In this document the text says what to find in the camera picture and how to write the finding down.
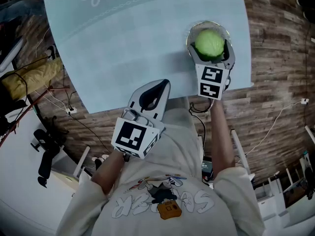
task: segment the light blue table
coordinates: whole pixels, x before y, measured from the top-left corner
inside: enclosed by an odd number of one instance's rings
[[[251,86],[244,0],[45,0],[63,63],[89,113],[127,105],[140,86],[169,79],[171,98],[197,94],[186,49],[202,21],[224,26],[236,62],[229,89]]]

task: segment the green ball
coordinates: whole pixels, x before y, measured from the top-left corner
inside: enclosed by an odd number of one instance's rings
[[[214,30],[203,30],[195,40],[198,52],[209,58],[222,55],[224,51],[224,39]]]

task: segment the forearm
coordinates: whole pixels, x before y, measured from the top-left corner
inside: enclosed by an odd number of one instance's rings
[[[114,151],[94,173],[91,181],[102,187],[105,195],[112,189],[124,166],[123,153]]]
[[[214,178],[224,169],[235,167],[232,140],[221,101],[211,108],[212,167]]]

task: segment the power outlet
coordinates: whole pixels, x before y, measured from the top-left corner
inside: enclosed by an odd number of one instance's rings
[[[75,114],[77,112],[77,109],[75,107],[73,107],[73,110],[70,110],[69,108],[65,109],[67,111],[67,113],[70,112],[70,114]]]
[[[309,100],[306,98],[302,98],[302,100],[301,100],[301,104],[303,104],[303,105],[307,105],[308,102],[309,102]]]

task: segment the white t-shirt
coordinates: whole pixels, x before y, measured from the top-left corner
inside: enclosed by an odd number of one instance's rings
[[[202,183],[196,133],[180,121],[186,112],[174,118],[180,124],[166,124],[145,160],[125,164],[110,197],[94,182],[80,184],[57,235],[262,235],[246,170],[221,171],[214,190]]]

